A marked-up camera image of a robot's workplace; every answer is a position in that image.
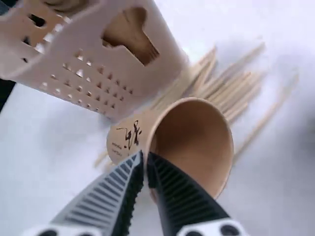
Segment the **bamboo skewer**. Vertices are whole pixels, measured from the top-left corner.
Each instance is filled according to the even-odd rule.
[[[240,96],[240,94],[244,93],[246,89],[250,88],[252,84],[257,83],[258,81],[259,75],[251,74],[250,76],[246,77],[240,84],[234,87],[220,103],[218,103],[218,108],[224,109],[224,107],[229,106],[229,103],[237,101],[237,98]]]
[[[201,73],[205,66],[200,66],[195,71],[188,71],[184,75],[182,75],[179,83],[175,88],[173,88],[172,92],[166,95],[155,107],[156,110],[162,110],[166,108],[171,103],[175,102],[179,98],[183,96],[183,94],[187,91],[187,89],[195,82],[198,78],[198,75]]]
[[[222,112],[229,110],[235,104],[242,101],[250,101],[253,99],[253,95],[256,95],[260,90],[260,76],[253,78],[247,86],[244,86],[238,93],[232,96],[229,100],[225,102],[223,106],[221,106]]]
[[[211,100],[211,103],[218,105],[224,101],[229,94],[231,94],[235,89],[239,88],[246,82],[250,77],[251,73],[246,73],[244,75],[236,77],[234,80],[231,80],[231,83],[227,83],[226,87],[221,93],[219,93],[214,99]]]
[[[248,107],[248,103],[240,104],[236,109],[231,110],[231,112],[226,113],[224,115],[226,117],[227,122],[232,123],[246,108]]]
[[[183,71],[174,81],[174,83],[166,89],[163,95],[159,96],[156,100],[152,102],[150,109],[154,109],[159,103],[165,104],[164,100],[168,100],[168,96],[170,96],[174,91],[177,91],[178,86],[181,86],[183,84],[183,81],[188,80],[188,82],[190,82],[188,85],[189,87],[194,82],[196,77],[201,73],[201,71],[210,65],[209,63],[211,61],[211,58],[214,56],[215,51],[216,48],[214,47],[197,63]]]
[[[214,92],[213,94],[211,94],[207,100],[210,102],[213,102],[221,93],[223,93],[226,89],[229,88],[229,86],[235,82],[236,80],[239,80],[240,78],[243,78],[247,75],[249,75],[250,72],[247,72],[246,74],[242,73],[242,74],[237,74],[235,76],[233,76],[232,78],[230,78],[226,83],[223,83],[221,85],[220,88],[218,88],[218,90],[216,92]]]
[[[278,101],[276,101],[271,108],[267,111],[265,116],[258,122],[257,126],[254,128],[254,130],[250,133],[250,135],[247,136],[246,140],[243,142],[243,144],[237,149],[234,155],[233,164],[235,164],[239,160],[240,154],[244,151],[244,149],[251,143],[253,138],[259,134],[261,129],[264,127],[264,125],[270,120],[270,118],[275,114],[275,112],[281,107],[281,105],[285,102],[285,100],[288,98],[288,96],[291,94],[292,90],[295,88],[297,82],[299,81],[299,77],[296,76],[287,88],[285,88],[282,91],[281,96],[279,97]]]
[[[253,88],[251,88],[249,91],[247,91],[244,96],[237,100],[232,106],[225,108],[225,110],[222,110],[224,114],[230,115],[235,111],[235,108],[240,107],[241,104],[249,103],[260,91],[260,84],[255,85]]]
[[[245,56],[243,56],[241,59],[239,59],[236,63],[230,65],[225,71],[223,71],[219,77],[214,81],[209,81],[205,84],[203,89],[197,94],[198,97],[207,98],[210,94],[215,92],[218,88],[218,86],[214,86],[214,83],[217,81],[225,81],[229,76],[231,76],[233,73],[236,73],[238,70],[242,68],[242,66],[245,65],[245,63],[250,62],[253,58],[259,55],[259,53],[264,49],[265,44],[261,43],[258,47],[251,50],[249,53],[247,53]]]
[[[106,158],[107,155],[108,155],[107,151],[104,151],[100,155],[98,155],[98,158],[94,162],[94,167],[95,168],[98,167],[99,164]]]
[[[192,96],[194,94],[194,92],[199,91],[201,89],[201,87],[204,85],[204,83],[206,82],[207,78],[209,77],[209,75],[211,74],[211,72],[213,71],[215,65],[216,65],[216,47],[214,47],[210,54],[208,55],[208,60],[210,61],[210,65],[207,66],[199,75],[199,78],[196,80],[195,84],[193,85],[193,93]]]

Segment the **white table surface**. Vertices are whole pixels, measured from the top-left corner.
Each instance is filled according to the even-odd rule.
[[[232,127],[241,143],[279,84],[300,83],[233,167],[219,203],[251,235],[313,235],[315,212],[315,2],[157,0],[179,44],[196,61],[214,43],[219,69],[265,41],[269,76],[259,101]],[[110,122],[101,115],[17,85],[0,114],[0,234],[49,222],[100,173]],[[147,189],[131,236],[162,235]]]

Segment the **beige plastic container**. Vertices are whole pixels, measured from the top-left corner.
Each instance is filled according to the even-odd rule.
[[[0,17],[0,78],[113,120],[187,66],[153,0],[94,1],[71,20],[39,0],[24,0]]]
[[[147,111],[112,126],[107,151],[115,164],[142,149],[166,158],[216,198],[227,181],[233,140],[223,115],[209,102],[184,98],[163,112]]]

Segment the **paper cup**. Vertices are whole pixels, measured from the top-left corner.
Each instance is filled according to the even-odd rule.
[[[223,115],[209,102],[184,98],[163,112],[146,111],[113,126],[107,150],[119,163],[138,150],[167,159],[216,198],[227,181],[233,140]]]

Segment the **ridged rubber pad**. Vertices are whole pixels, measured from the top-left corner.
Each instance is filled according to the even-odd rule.
[[[94,226],[102,230],[103,236],[128,235],[143,175],[143,156],[138,152],[91,183],[52,223]]]
[[[149,153],[147,171],[164,236],[175,236],[185,225],[229,217],[196,181],[162,157]]]

